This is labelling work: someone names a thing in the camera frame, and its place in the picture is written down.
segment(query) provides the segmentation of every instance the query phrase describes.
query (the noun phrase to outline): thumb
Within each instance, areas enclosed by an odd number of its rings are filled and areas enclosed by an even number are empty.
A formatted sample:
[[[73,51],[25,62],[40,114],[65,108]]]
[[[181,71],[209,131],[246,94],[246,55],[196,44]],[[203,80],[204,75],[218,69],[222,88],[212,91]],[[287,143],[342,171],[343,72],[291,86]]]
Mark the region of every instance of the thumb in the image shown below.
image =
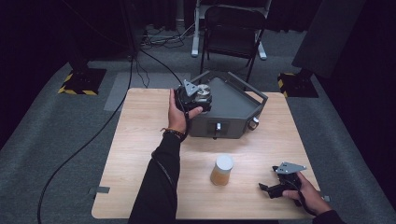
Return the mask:
[[[189,111],[190,119],[193,119],[195,116],[201,114],[204,109],[201,106],[195,107],[194,109]]]
[[[298,195],[297,190],[283,190],[282,196],[289,199],[300,200],[300,195]]]

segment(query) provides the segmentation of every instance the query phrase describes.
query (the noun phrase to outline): left hand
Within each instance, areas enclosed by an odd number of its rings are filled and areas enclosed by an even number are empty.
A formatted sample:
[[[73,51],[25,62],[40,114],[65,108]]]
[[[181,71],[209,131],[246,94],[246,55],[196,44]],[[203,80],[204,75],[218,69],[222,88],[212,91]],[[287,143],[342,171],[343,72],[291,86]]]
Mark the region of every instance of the left hand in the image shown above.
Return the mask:
[[[199,115],[203,110],[204,109],[201,106],[195,107],[194,109],[190,110],[190,119],[193,119],[195,116]],[[168,128],[179,131],[181,133],[186,132],[186,119],[184,118],[183,112],[176,107],[175,91],[173,89],[170,90],[169,94],[168,121]]]

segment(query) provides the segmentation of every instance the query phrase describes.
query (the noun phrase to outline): chair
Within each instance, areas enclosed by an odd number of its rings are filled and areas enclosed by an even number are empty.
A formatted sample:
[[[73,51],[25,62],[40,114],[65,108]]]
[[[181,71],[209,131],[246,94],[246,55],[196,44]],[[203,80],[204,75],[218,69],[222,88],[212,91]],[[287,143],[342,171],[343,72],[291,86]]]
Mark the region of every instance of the chair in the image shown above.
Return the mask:
[[[256,58],[264,31],[265,17],[260,11],[234,6],[213,6],[205,13],[205,37],[202,50],[201,70],[204,69],[205,53],[209,52],[248,59],[246,82]]]

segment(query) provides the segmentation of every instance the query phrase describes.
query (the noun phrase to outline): wristband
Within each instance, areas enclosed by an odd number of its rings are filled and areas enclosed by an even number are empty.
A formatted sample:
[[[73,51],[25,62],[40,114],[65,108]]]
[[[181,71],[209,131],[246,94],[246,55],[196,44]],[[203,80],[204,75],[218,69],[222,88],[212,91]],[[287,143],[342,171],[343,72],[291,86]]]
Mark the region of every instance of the wristband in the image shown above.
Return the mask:
[[[183,137],[184,137],[184,133],[181,133],[178,130],[170,129],[170,128],[162,128],[161,131],[163,131],[163,130],[165,130],[165,132],[163,132],[163,136],[166,133],[172,133],[172,134],[176,135],[179,139],[183,139]]]

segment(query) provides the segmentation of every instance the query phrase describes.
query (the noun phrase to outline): right hand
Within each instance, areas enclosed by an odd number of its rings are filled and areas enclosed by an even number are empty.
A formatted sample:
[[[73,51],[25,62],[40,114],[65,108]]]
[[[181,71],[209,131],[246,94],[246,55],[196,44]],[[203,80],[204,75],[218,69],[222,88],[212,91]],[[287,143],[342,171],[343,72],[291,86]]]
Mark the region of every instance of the right hand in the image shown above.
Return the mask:
[[[309,182],[303,174],[297,172],[297,176],[301,181],[301,193],[305,197],[306,206],[313,211],[317,216],[332,210],[328,203],[326,203],[319,195],[318,191],[314,188],[314,186]],[[283,197],[290,198],[293,200],[300,200],[300,196],[298,195],[297,190],[284,190],[282,192]]]

